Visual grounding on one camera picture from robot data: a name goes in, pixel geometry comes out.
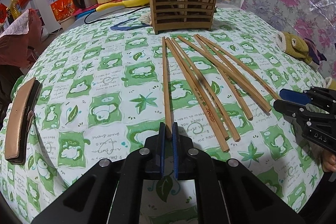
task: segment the table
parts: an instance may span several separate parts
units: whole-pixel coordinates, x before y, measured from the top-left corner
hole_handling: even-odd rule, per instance
[[[253,13],[218,9],[211,32],[178,30],[154,35],[152,27],[129,32],[110,30],[110,26],[138,18],[143,12],[64,32],[28,72],[24,82],[35,76],[43,88],[35,107],[24,166],[4,159],[6,125],[0,131],[0,189],[23,223],[30,223],[100,159],[123,159],[142,147],[148,136],[157,134],[159,123],[164,121],[162,36],[181,35],[197,43],[193,34],[200,33],[246,63],[277,92],[323,83],[321,75],[308,65],[281,52],[274,42],[276,30]],[[318,150],[302,139],[280,113],[272,109],[266,115],[242,92],[254,116],[248,121],[216,68],[180,44],[210,82],[241,141],[229,139],[230,152],[221,152],[169,52],[172,109],[180,133],[216,159],[238,159],[298,212],[323,175]],[[238,69],[272,103],[272,97],[259,83]],[[193,181],[174,179],[171,151],[166,151],[165,165],[161,181],[144,182],[140,223],[196,224]]]

